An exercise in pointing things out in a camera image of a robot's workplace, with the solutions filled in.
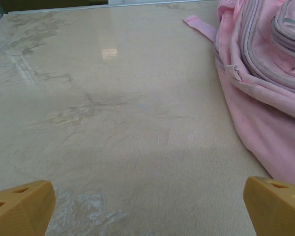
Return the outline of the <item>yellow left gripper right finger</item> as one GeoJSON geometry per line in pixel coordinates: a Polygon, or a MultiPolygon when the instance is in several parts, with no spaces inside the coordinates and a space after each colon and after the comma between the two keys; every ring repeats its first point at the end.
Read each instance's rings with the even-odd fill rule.
{"type": "Polygon", "coordinates": [[[243,200],[258,236],[295,236],[295,185],[249,177],[243,200]]]}

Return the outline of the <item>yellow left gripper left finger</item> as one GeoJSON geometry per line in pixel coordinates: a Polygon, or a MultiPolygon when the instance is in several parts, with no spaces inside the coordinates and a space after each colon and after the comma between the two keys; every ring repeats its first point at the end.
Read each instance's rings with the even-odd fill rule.
{"type": "Polygon", "coordinates": [[[0,236],[44,236],[55,204],[54,187],[47,180],[0,191],[0,236]]]}

